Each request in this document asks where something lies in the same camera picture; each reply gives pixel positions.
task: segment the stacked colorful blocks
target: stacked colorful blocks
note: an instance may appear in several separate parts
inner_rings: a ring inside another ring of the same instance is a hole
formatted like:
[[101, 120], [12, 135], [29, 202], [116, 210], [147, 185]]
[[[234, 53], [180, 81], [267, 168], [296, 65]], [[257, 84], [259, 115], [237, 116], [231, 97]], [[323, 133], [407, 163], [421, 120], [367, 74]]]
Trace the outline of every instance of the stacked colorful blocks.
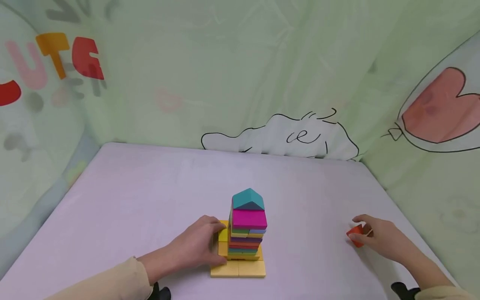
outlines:
[[252, 189], [235, 194], [228, 225], [228, 255], [255, 256], [267, 228], [263, 198]]
[[261, 242], [267, 228], [263, 198], [252, 189], [232, 197], [226, 229], [218, 235], [218, 255], [227, 264], [212, 267], [211, 277], [265, 277]]

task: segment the triangular roof block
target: triangular roof block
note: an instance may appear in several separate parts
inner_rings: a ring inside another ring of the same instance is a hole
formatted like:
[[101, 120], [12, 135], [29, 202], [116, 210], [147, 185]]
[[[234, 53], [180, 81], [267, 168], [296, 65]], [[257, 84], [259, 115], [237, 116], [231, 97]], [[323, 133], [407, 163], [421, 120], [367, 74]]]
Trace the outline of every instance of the triangular roof block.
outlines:
[[232, 202], [233, 209], [265, 210], [262, 196], [251, 188], [233, 195]]

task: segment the purple block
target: purple block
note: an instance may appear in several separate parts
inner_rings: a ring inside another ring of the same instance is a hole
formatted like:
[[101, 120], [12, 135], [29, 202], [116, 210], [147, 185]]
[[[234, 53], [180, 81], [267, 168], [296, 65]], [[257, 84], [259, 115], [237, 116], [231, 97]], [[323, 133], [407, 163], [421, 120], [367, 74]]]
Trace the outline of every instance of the purple block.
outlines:
[[233, 238], [230, 237], [230, 241], [234, 242], [244, 242], [244, 243], [261, 243], [262, 239], [257, 238]]

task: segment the white table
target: white table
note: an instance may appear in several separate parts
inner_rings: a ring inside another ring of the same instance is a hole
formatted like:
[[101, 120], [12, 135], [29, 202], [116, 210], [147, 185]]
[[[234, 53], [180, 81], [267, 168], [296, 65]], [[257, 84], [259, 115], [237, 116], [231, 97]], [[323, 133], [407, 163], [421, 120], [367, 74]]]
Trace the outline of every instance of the white table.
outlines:
[[0, 281], [0, 299], [43, 299], [164, 246], [203, 214], [227, 219], [232, 195], [249, 187], [265, 203], [266, 278], [199, 268], [160, 282], [175, 300], [397, 299], [393, 282], [416, 284], [352, 246], [345, 233], [361, 213], [394, 221], [438, 262], [361, 163], [109, 143]]

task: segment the beige sleeve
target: beige sleeve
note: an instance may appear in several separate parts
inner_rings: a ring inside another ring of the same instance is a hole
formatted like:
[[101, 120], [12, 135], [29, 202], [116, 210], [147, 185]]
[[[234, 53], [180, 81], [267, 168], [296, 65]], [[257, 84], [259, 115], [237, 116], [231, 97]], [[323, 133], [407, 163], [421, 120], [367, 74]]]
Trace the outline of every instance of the beige sleeve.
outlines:
[[46, 300], [146, 300], [152, 290], [144, 265], [131, 257]]
[[476, 300], [473, 295], [457, 287], [434, 287], [419, 292], [415, 300]]

